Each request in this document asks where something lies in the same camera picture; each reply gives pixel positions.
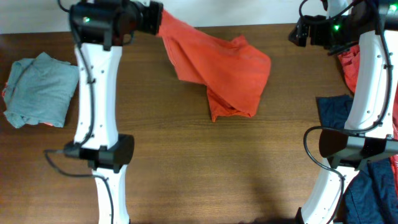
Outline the orange printed t-shirt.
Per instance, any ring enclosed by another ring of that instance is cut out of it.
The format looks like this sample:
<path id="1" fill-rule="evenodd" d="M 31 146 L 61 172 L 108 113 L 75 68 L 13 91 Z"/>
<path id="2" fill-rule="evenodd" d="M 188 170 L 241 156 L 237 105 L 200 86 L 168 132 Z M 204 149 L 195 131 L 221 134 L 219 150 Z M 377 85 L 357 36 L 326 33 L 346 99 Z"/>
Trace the orange printed t-shirt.
<path id="1" fill-rule="evenodd" d="M 211 120 L 220 116 L 253 117 L 271 73 L 268 55 L 245 36 L 223 40 L 162 13 L 158 36 L 181 81 L 206 86 Z"/>

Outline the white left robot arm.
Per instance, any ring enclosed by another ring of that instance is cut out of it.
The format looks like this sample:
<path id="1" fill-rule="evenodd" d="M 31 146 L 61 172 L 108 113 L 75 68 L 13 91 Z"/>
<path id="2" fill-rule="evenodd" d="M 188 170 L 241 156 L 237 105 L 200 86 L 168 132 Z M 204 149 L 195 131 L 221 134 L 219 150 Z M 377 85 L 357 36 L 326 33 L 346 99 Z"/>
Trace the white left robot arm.
<path id="1" fill-rule="evenodd" d="M 99 222 L 130 223 L 125 178 L 134 137 L 116 124 L 116 80 L 125 36 L 157 35 L 164 5 L 157 1 L 80 1 L 68 20 L 79 68 L 78 126 L 63 153 L 88 163 L 96 182 Z"/>

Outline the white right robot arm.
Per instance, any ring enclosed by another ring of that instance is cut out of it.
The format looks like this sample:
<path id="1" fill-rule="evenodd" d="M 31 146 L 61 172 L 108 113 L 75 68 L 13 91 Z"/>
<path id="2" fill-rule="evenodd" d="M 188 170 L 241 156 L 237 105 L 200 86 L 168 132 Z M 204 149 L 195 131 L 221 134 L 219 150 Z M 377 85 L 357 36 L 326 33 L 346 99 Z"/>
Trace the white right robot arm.
<path id="1" fill-rule="evenodd" d="M 295 222 L 332 223 L 343 194 L 367 164 L 397 154 L 397 2 L 324 0 L 325 16 L 301 15 L 289 40 L 338 54 L 360 49 L 353 104 L 341 129 L 321 127 L 318 179 Z"/>

